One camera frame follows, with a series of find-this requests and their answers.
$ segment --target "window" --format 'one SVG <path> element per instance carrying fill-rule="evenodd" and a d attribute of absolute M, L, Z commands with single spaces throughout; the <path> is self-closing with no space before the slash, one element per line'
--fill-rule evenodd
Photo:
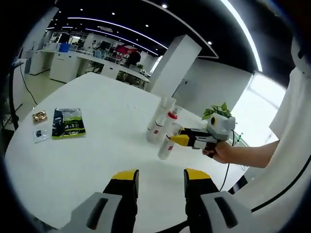
<path fill-rule="evenodd" d="M 79 40 L 80 40 L 80 37 L 79 37 L 79 36 L 75 36 L 75 35 L 74 35 L 74 36 L 72 36 L 72 38 L 71 38 L 71 42 L 70 42 L 70 43 L 71 43 L 71 44 L 72 44 L 72 43 L 78 43 L 78 42 L 79 42 Z"/>
<path fill-rule="evenodd" d="M 156 69 L 157 65 L 159 65 L 161 59 L 162 59 L 163 56 L 159 56 L 158 59 L 156 60 L 154 66 L 152 67 L 152 69 L 150 70 L 150 73 L 153 73 L 154 70 Z"/>
<path fill-rule="evenodd" d="M 258 147 L 277 141 L 269 128 L 282 103 L 286 89 L 255 72 L 239 101 L 232 110 L 236 118 L 238 134 L 251 147 Z"/>

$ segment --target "led strip light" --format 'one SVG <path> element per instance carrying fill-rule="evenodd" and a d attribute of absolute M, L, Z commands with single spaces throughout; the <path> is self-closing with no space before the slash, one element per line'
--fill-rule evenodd
<path fill-rule="evenodd" d="M 137 33 L 137 34 L 139 34 L 139 35 L 142 35 L 142 36 L 148 38 L 149 40 L 152 40 L 153 42 L 157 43 L 158 45 L 160 45 L 160 46 L 162 46 L 162 47 L 168 49 L 166 46 L 162 45 L 161 43 L 157 42 L 156 40 L 153 40 L 152 38 L 150 38 L 150 37 L 148 37 L 148 36 L 146 36 L 146 35 L 144 35 L 144 34 L 142 34 L 142 33 L 139 33 L 139 32 L 137 32 L 137 31 L 135 31 L 135 30 L 133 30 L 133 29 L 124 27 L 124 26 L 122 26 L 122 25 L 120 25 L 120 24 L 116 24 L 116 23 L 112 23 L 112 22 L 108 22 L 108 21 L 104 21 L 104 20 L 99 20 L 99 19 L 94 19 L 94 18 L 68 17 L 67 19 L 86 19 L 86 20 L 93 20 L 93 21 L 97 21 L 97 22 L 102 22 L 102 23 L 108 23 L 108 24 L 111 24 L 111 25 L 115 25 L 115 26 L 118 26 L 118 27 L 121 27 L 121 28 L 125 28 L 125 29 L 127 29 L 127 30 L 130 30 L 130 31 L 132 31 L 132 32 L 135 32 L 135 33 Z"/>
<path fill-rule="evenodd" d="M 231 3 L 229 3 L 228 0 L 220 0 L 225 7 L 230 11 L 230 13 L 233 15 L 233 17 L 237 20 L 238 24 L 240 25 L 240 27 L 242 28 L 249 45 L 251 46 L 251 49 L 253 51 L 256 63 L 257 63 L 257 67 L 258 67 L 258 71 L 262 72 L 262 66 L 261 66 L 261 62 L 260 62 L 260 58 L 259 58 L 259 54 L 257 51 L 257 48 L 255 46 L 255 43 L 253 41 L 253 38 L 251 36 L 251 33 L 249 33 L 248 28 L 246 27 L 244 21 L 242 20 L 242 18 L 240 17 L 239 13 L 236 11 L 236 9 L 234 9 L 234 7 L 231 5 Z"/>
<path fill-rule="evenodd" d="M 106 35 L 114 36 L 114 37 L 116 37 L 116 38 L 119 38 L 119 39 L 128 41 L 128 42 L 130 42 L 130 43 L 132 43 L 132 44 L 134 44 L 134 45 L 137 45 L 137 46 L 139 46 L 139 47 L 141 47 L 141 48 L 143 48 L 143 49 L 145 49 L 145 50 L 148 50 L 149 52 L 152 52 L 154 55 L 158 56 L 158 54 L 156 54 L 155 52 L 153 52 L 153 51 L 151 51 L 151 50 L 149 50 L 149 49 L 147 49 L 147 48 L 145 48 L 145 47 L 143 47 L 143 46 L 141 46 L 141 45 L 139 45 L 139 44 L 136 44 L 136 43 L 133 42 L 133 41 L 124 39 L 124 38 L 122 38 L 122 37 L 119 37 L 119 36 L 116 36 L 116 35 L 113 35 L 113 34 L 110 34 L 110 33 L 104 33 L 104 32 L 98 31 L 98 30 L 89 29 L 89 28 L 86 28 L 86 30 L 93 31 L 93 32 L 97 32 L 97 33 L 103 33 L 103 34 L 106 34 Z"/>

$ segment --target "white office desk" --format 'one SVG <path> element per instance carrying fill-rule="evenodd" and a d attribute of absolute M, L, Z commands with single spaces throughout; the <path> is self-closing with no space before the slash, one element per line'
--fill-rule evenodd
<path fill-rule="evenodd" d="M 140 73 L 138 73 L 138 72 L 136 72 L 134 70 L 131 70 L 129 68 L 126 68 L 126 67 L 120 66 L 118 64 L 115 64 L 113 62 L 110 62 L 110 61 L 107 61 L 107 60 L 104 60 L 104 59 L 101 59 L 101 58 L 97 58 L 97 57 L 94 57 L 94 56 L 89 56 L 87 54 L 79 54 L 77 56 L 79 58 L 85 59 L 87 61 L 93 61 L 93 62 L 97 62 L 97 63 L 103 64 L 104 67 L 102 69 L 101 75 L 107 76 L 109 78 L 116 79 L 119 71 L 123 71 L 123 72 L 126 72 L 128 74 L 131 74 L 131 75 L 137 77 L 138 79 L 141 79 L 144 82 L 147 82 L 147 83 L 150 82 L 149 79 L 147 79 L 142 74 L 140 74 Z"/>
<path fill-rule="evenodd" d="M 187 219 L 184 169 L 206 172 L 220 187 L 226 164 L 201 150 L 175 145 L 167 160 L 145 132 L 160 98 L 122 82 L 88 73 L 59 88 L 33 109 L 15 132 L 5 155 L 13 188 L 25 208 L 43 222 L 61 228 L 70 214 L 94 192 L 102 192 L 119 171 L 139 169 L 136 233 L 158 232 Z M 81 108 L 86 135 L 33 139 L 32 114 L 45 110 L 52 129 L 54 109 Z M 200 117 L 183 110 L 177 122 L 202 127 Z M 230 165 L 224 190 L 245 173 Z"/>
<path fill-rule="evenodd" d="M 101 75 L 116 79 L 119 71 L 131 74 L 142 81 L 149 83 L 142 74 L 120 66 L 113 62 L 97 58 L 80 52 L 58 52 L 49 50 L 32 50 L 32 63 L 30 74 L 36 75 L 45 70 L 51 69 L 50 78 L 63 83 L 68 83 L 86 72 L 89 61 L 103 64 Z"/>
<path fill-rule="evenodd" d="M 89 52 L 89 51 L 84 51 L 84 50 L 76 50 L 76 52 L 78 52 L 78 53 L 82 53 L 82 54 L 88 54 L 88 55 L 93 56 L 93 52 Z"/>

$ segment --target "plastic bottle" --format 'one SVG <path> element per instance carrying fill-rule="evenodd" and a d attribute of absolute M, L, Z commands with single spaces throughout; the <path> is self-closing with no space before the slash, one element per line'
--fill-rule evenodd
<path fill-rule="evenodd" d="M 157 154 L 160 159 L 165 160 L 169 157 L 175 145 L 175 142 L 171 141 L 170 138 L 172 135 L 179 134 L 180 129 L 182 129 L 182 126 L 177 123 L 171 125 L 170 131 L 165 135 L 164 141 Z"/>
<path fill-rule="evenodd" d="M 158 137 L 159 141 L 164 139 L 165 134 L 170 131 L 172 123 L 177 120 L 177 112 L 179 109 L 181 108 L 178 106 L 174 106 L 173 109 L 167 113 L 167 119 Z"/>
<path fill-rule="evenodd" d="M 155 120 L 159 118 L 159 116 L 167 114 L 173 108 L 175 102 L 176 100 L 173 98 L 167 97 L 161 98 L 161 101 L 147 126 L 147 132 L 152 128 Z"/>
<path fill-rule="evenodd" d="M 167 120 L 166 115 L 160 115 L 153 123 L 150 130 L 147 131 L 147 140 L 151 143 L 159 142 L 159 137 L 162 135 L 163 126 Z"/>

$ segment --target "human arm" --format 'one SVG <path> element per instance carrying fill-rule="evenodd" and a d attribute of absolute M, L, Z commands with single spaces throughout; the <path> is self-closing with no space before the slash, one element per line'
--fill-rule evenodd
<path fill-rule="evenodd" d="M 205 155 L 213 155 L 213 159 L 226 164 L 240 164 L 264 168 L 268 165 L 279 141 L 261 147 L 232 147 L 226 142 L 219 142 L 214 150 L 203 150 Z"/>

